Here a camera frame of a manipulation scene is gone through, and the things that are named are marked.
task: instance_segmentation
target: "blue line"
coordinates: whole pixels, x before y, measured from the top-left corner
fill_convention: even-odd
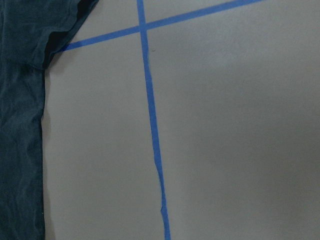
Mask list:
[[[138,33],[139,31],[140,31],[139,26],[133,26],[120,31],[114,31],[104,35],[91,37],[85,40],[70,43],[66,45],[63,49],[61,49],[60,52],[80,48],[80,47],[91,45],[91,44],[100,43],[100,42],[111,40],[111,39],[120,38],[126,35]]]
[[[159,28],[159,27],[162,27],[165,25],[175,24],[175,23],[187,21],[190,19],[199,18],[199,17],[205,16],[205,15],[210,15],[210,14],[226,11],[229,9],[234,9],[234,8],[238,8],[241,6],[245,6],[245,5],[249,5],[249,4],[253,4],[253,3],[257,3],[257,2],[261,2],[261,1],[264,1],[264,0],[230,1],[230,2],[219,4],[219,5],[210,6],[210,7],[202,8],[199,10],[187,12],[184,14],[171,16],[171,17],[161,19],[158,21],[149,22],[146,24],[146,29],[149,30],[149,29]]]
[[[151,76],[150,66],[149,66],[149,44],[148,44],[148,36],[147,36],[147,29],[146,29],[144,1],[137,0],[136,3],[137,3],[138,16],[139,16],[145,85],[146,85],[146,94],[147,94],[147,100],[148,100],[152,146],[153,146],[153,157],[154,157],[156,170],[158,172],[160,188],[161,188],[161,204],[162,204],[161,215],[162,215],[163,226],[164,226],[164,239],[171,240],[167,200],[166,200],[166,193],[165,193],[165,181],[164,181],[161,152],[160,152],[159,132],[158,132],[158,126],[157,126],[156,104],[155,104],[152,76]]]
[[[183,21],[187,21],[190,19],[199,18],[199,17],[205,16],[205,15],[210,15],[210,14],[226,11],[229,9],[234,9],[234,8],[238,8],[241,6],[254,4],[257,2],[262,2],[262,1],[265,1],[265,0],[234,0],[234,1],[226,2],[226,3],[222,3],[219,5],[210,6],[210,7],[202,8],[199,10],[187,12],[184,14],[171,16],[171,17],[161,19],[158,21],[152,21],[149,23],[146,23],[145,11],[144,10],[141,11],[141,9],[139,7],[138,11],[141,11],[141,12],[139,12],[140,26],[134,26],[134,27],[120,30],[120,31],[114,31],[114,32],[107,33],[104,35],[100,35],[100,36],[88,38],[85,40],[73,42],[73,43],[66,45],[61,50],[61,52],[71,50],[71,49],[80,48],[83,46],[87,46],[87,45],[91,45],[91,44],[95,44],[95,43],[99,43],[99,42],[103,42],[103,41],[107,41],[107,40],[111,40],[111,39],[120,38],[120,37],[130,35],[130,34],[135,34],[140,31],[141,26],[143,26],[145,28],[145,30],[155,29],[155,28],[166,26],[166,25],[183,22]]]

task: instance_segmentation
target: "blue painter's tape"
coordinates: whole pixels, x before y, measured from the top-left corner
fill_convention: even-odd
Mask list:
[[[234,9],[234,8],[237,8],[237,7],[241,7],[241,6],[245,6],[245,5],[249,5],[249,4],[253,4],[253,3],[257,3],[257,2],[261,2],[261,1],[264,1],[264,0],[235,0],[235,1],[230,1],[230,2],[219,4],[219,5],[210,6],[210,7],[202,8],[202,9],[199,9],[199,10],[187,12],[187,13],[184,13],[184,14],[171,16],[171,17],[168,17],[168,18],[165,18],[165,19],[161,19],[161,20],[158,20],[158,21],[149,22],[149,23],[146,24],[146,29],[147,30],[155,29],[155,28],[159,28],[159,27],[162,27],[162,26],[165,26],[165,25],[175,24],[175,23],[186,21],[186,20],[199,18],[199,17],[205,16],[205,15],[210,15],[210,14],[226,11],[226,10],[229,10],[229,9]]]
[[[88,38],[88,39],[85,39],[85,40],[73,42],[73,43],[70,43],[70,44],[66,45],[61,50],[61,52],[67,51],[67,50],[71,50],[71,49],[80,48],[80,47],[91,45],[91,44],[96,44],[96,43],[107,41],[107,40],[111,40],[111,39],[120,38],[120,37],[123,37],[123,36],[126,36],[126,35],[130,35],[130,34],[135,34],[135,33],[138,33],[140,31],[141,27],[143,27],[146,30],[155,29],[155,28],[159,28],[159,27],[162,27],[162,26],[166,26],[166,25],[170,25],[170,24],[175,24],[175,23],[187,21],[187,20],[190,20],[190,19],[199,18],[199,17],[205,16],[205,15],[214,14],[214,13],[226,11],[226,10],[229,10],[229,9],[234,9],[234,8],[245,6],[245,5],[254,4],[254,3],[257,3],[257,2],[262,2],[262,1],[265,1],[265,0],[235,0],[235,1],[222,3],[222,4],[219,4],[219,5],[210,6],[210,7],[202,8],[202,9],[199,9],[199,10],[187,12],[187,13],[184,13],[184,14],[171,16],[171,17],[168,17],[168,18],[165,18],[165,19],[161,19],[161,20],[158,20],[158,21],[152,21],[152,22],[149,22],[149,23],[146,23],[146,17],[145,17],[144,8],[141,8],[141,7],[138,6],[138,15],[139,15],[140,26],[134,26],[134,27],[130,27],[130,28],[126,28],[126,29],[120,30],[120,31],[114,31],[114,32],[107,33],[107,34],[104,34],[104,35],[100,35],[100,36]]]
[[[120,30],[120,31],[114,31],[114,32],[110,32],[110,33],[107,33],[104,35],[95,36],[95,37],[88,38],[88,39],[81,40],[81,41],[76,41],[76,42],[73,42],[73,43],[66,45],[63,49],[61,49],[61,52],[71,50],[71,49],[80,48],[80,47],[91,45],[91,44],[100,43],[100,42],[111,40],[111,39],[120,38],[120,37],[130,35],[130,34],[136,34],[139,31],[140,31],[139,26],[134,26],[134,27]]]
[[[164,239],[171,240],[167,200],[166,200],[166,193],[165,193],[165,181],[164,181],[161,152],[160,152],[159,132],[158,132],[158,126],[157,126],[155,96],[154,96],[152,76],[151,76],[150,66],[149,66],[149,44],[148,44],[148,35],[147,35],[147,29],[146,29],[144,1],[137,0],[136,3],[137,3],[138,16],[139,16],[144,76],[145,76],[146,94],[147,94],[147,101],[148,101],[148,108],[149,108],[149,118],[150,118],[152,146],[153,146],[153,157],[154,157],[155,167],[158,172],[160,188],[161,188],[162,207],[160,212],[162,215],[163,226],[164,226]]]

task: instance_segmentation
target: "shirt fabric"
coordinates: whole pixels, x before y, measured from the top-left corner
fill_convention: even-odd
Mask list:
[[[98,0],[0,0],[0,240],[44,240],[45,69]]]

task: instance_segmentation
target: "t-shirt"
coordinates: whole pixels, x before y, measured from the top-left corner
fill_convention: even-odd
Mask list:
[[[98,0],[0,0],[0,240],[44,240],[45,69]]]

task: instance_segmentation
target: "white surface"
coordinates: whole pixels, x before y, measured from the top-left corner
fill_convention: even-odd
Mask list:
[[[147,22],[226,1],[145,0]],[[148,31],[172,240],[318,240],[320,1],[266,0]],[[138,24],[100,0],[73,42]],[[46,240],[163,240],[140,35],[46,75]]]
[[[46,240],[163,239],[140,36],[64,52],[46,88]]]

